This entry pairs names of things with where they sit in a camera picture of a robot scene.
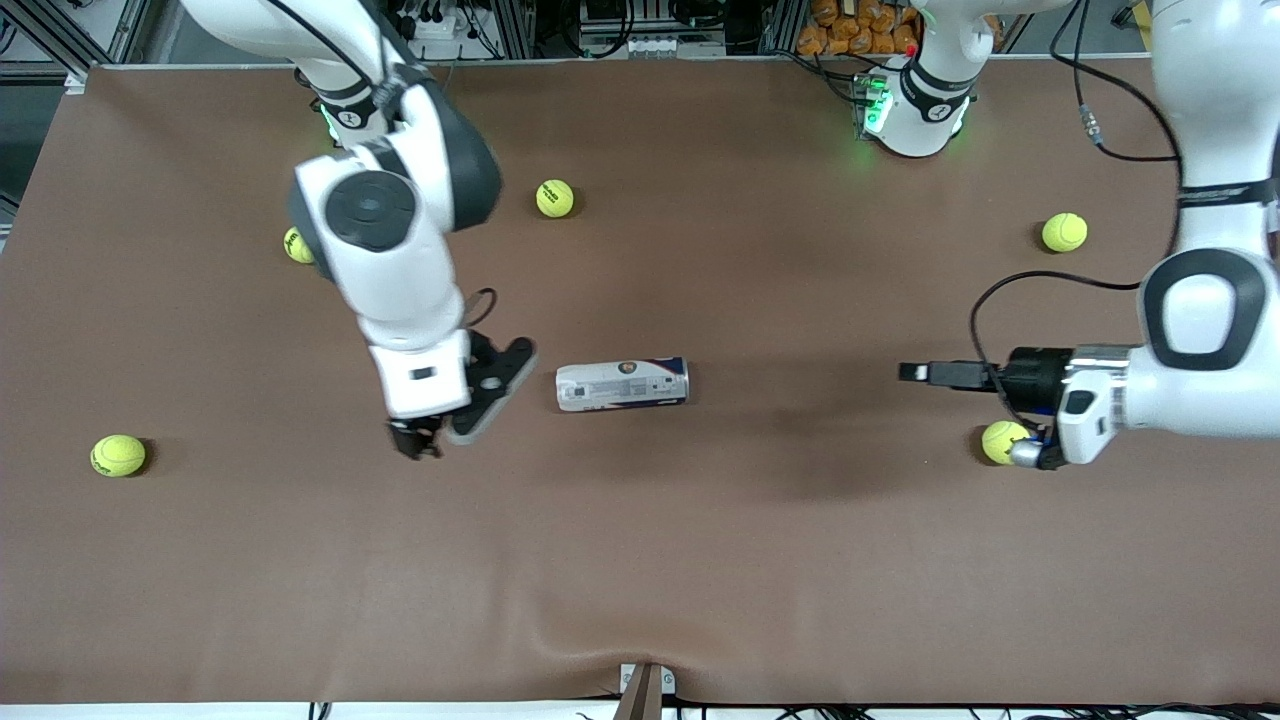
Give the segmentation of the white connector row device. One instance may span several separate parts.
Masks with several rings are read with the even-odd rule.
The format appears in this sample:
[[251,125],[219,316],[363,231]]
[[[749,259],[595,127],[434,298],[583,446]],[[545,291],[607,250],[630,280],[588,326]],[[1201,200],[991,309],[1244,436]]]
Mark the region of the white connector row device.
[[590,56],[625,60],[704,60],[727,56],[727,49],[718,35],[636,35],[609,54],[616,37],[589,37],[584,35],[579,46]]

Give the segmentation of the aluminium frame post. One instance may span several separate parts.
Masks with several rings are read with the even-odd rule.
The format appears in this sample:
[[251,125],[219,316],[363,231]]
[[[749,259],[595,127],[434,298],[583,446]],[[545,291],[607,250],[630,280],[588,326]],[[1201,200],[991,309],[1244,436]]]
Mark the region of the aluminium frame post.
[[794,53],[797,36],[806,24],[808,0],[762,0],[762,9],[759,54]]
[[534,58],[538,0],[490,0],[502,54],[508,60]]

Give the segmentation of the orange snack bag pile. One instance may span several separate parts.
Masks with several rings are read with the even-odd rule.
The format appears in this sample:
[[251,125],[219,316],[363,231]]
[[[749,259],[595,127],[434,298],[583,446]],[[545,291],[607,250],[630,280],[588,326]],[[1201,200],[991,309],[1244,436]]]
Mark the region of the orange snack bag pile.
[[895,0],[810,0],[794,51],[801,56],[913,55],[924,17]]

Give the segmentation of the white blue tennis can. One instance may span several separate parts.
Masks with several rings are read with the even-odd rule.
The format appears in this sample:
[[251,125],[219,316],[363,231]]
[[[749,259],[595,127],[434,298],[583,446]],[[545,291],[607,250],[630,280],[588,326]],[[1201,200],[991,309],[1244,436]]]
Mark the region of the white blue tennis can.
[[563,413],[681,405],[691,396],[684,357],[573,364],[556,372],[556,401]]

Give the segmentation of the grey metal table clamp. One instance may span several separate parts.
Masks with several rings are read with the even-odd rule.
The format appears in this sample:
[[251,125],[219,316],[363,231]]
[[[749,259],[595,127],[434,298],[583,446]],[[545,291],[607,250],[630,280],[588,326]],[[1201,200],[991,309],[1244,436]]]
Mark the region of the grey metal table clamp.
[[675,671],[659,664],[623,664],[613,720],[663,720],[664,702],[677,691]]

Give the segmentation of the aluminium frame profile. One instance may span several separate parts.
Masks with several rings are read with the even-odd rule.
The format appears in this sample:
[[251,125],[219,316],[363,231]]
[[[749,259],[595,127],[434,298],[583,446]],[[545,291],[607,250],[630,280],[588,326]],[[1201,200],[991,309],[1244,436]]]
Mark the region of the aluminium frame profile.
[[84,81],[134,59],[163,0],[0,0],[0,85]]

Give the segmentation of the brown table mat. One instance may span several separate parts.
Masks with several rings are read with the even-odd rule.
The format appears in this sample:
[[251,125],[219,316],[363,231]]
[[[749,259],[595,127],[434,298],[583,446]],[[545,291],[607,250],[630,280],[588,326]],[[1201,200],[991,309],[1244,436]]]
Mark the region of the brown table mat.
[[[714,703],[1280,702],[1280,442],[1119,436],[992,468],[997,279],[1129,282],[1167,167],[1102,158],[1069,70],[987,65],[901,160],[788,61],[462,67],[506,192],[451,247],[539,364],[396,452],[355,318],[282,237],[326,132],[288,70],[97,70],[0,254],[0,703],[603,694]],[[543,181],[573,211],[536,208]],[[1051,252],[1041,227],[1088,237]],[[684,357],[681,405],[563,413],[567,365]],[[109,478],[95,443],[147,461]]]

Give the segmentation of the white power strip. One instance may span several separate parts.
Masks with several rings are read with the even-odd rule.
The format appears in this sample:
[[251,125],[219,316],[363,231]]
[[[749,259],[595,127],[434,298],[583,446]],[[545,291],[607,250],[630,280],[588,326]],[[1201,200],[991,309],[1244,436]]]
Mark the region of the white power strip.
[[445,42],[465,38],[470,23],[456,5],[428,3],[402,10],[397,29],[408,41]]

